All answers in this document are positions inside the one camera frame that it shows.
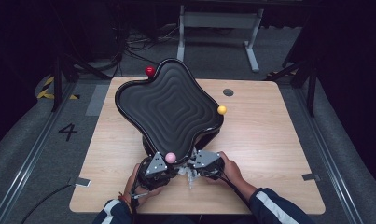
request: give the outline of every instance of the yellow ball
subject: yellow ball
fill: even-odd
[[[220,114],[220,115],[224,115],[224,114],[226,114],[226,111],[228,111],[228,110],[227,110],[226,107],[223,106],[223,105],[220,105],[220,106],[217,108],[217,113]]]

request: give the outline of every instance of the dark jacket sleeve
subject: dark jacket sleeve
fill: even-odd
[[[295,204],[278,196],[271,189],[258,189],[249,199],[252,214],[258,223],[314,223]]]
[[[131,224],[132,214],[126,202],[114,199],[105,204],[104,209],[97,215],[93,224]]]

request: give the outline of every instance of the wooden table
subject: wooden table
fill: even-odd
[[[99,212],[109,199],[123,191],[132,168],[146,157],[142,135],[118,112],[115,92],[138,77],[115,77],[106,95],[80,177],[91,180],[76,187],[70,208]],[[257,187],[275,190],[308,214],[322,214],[325,206],[314,180],[302,175],[311,170],[277,85],[263,81],[198,79],[220,105],[228,109],[220,134],[206,147],[224,151],[241,168],[244,178]],[[223,90],[231,89],[231,97]],[[179,175],[163,192],[140,209],[145,214],[249,214],[229,189],[208,185],[203,178],[188,187]]]

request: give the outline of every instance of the number 4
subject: number 4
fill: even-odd
[[[71,134],[77,133],[77,131],[74,131],[75,124],[68,124],[65,128],[59,130],[59,133],[68,133],[68,136],[66,137],[66,141],[68,142],[69,139],[71,138]]]

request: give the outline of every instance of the pink ball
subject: pink ball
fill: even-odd
[[[167,155],[165,155],[165,160],[170,164],[174,163],[176,160],[176,156],[173,152],[169,152],[167,153]]]

